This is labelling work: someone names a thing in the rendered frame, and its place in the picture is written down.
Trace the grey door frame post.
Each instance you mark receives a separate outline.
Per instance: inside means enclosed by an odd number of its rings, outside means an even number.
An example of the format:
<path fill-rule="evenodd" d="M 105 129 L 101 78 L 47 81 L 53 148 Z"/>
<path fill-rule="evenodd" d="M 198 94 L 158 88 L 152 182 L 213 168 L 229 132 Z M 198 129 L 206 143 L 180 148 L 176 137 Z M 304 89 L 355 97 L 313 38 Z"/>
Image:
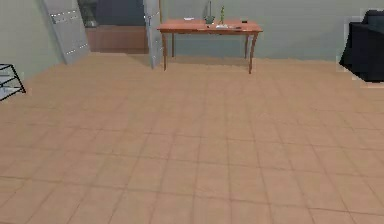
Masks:
<path fill-rule="evenodd" d="M 160 64 L 163 53 L 162 37 L 158 30 L 161 24 L 160 3 L 159 0 L 143 0 L 143 5 L 150 65 L 154 69 Z"/>

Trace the black metal shelf rack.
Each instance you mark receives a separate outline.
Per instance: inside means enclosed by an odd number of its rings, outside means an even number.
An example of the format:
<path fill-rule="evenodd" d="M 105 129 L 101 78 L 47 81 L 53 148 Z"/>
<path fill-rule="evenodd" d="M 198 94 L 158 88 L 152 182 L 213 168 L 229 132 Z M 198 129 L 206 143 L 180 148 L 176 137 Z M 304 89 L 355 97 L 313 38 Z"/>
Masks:
<path fill-rule="evenodd" d="M 0 101 L 26 89 L 13 64 L 0 64 Z"/>

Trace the reddish brown wooden table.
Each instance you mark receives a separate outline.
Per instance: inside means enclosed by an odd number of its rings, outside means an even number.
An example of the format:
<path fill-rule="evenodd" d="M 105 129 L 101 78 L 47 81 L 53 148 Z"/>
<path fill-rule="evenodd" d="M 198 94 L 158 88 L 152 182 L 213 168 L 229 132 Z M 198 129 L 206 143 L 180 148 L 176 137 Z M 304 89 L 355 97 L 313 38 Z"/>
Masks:
<path fill-rule="evenodd" d="M 163 47 L 163 69 L 167 69 L 167 38 L 171 35 L 171 56 L 175 56 L 175 35 L 176 34 L 212 34 L 212 35 L 244 35 L 245 41 L 245 59 L 249 59 L 248 73 L 252 73 L 253 56 L 258 35 L 263 29 L 255 21 L 247 21 L 243 23 L 240 19 L 232 19 L 227 21 L 227 28 L 217 28 L 215 24 L 207 24 L 204 20 L 194 19 L 186 21 L 184 19 L 169 19 L 163 22 L 157 30 L 161 33 Z"/>

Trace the dark blue sofa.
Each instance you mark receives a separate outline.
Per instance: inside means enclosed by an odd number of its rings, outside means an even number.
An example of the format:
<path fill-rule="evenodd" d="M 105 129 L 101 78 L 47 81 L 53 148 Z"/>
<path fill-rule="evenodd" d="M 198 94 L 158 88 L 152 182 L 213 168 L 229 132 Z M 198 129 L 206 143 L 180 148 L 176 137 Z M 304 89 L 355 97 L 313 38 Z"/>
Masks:
<path fill-rule="evenodd" d="M 339 64 L 365 82 L 384 82 L 384 10 L 368 10 L 350 22 Z"/>

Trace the grey room door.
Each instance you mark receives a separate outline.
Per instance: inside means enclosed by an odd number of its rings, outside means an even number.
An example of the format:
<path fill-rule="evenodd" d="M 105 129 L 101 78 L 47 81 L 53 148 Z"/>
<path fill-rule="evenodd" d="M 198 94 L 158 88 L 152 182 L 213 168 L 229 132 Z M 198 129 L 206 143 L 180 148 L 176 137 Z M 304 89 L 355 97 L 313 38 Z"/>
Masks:
<path fill-rule="evenodd" d="M 66 64 L 89 54 L 90 48 L 78 0 L 42 0 L 51 19 L 57 43 Z"/>

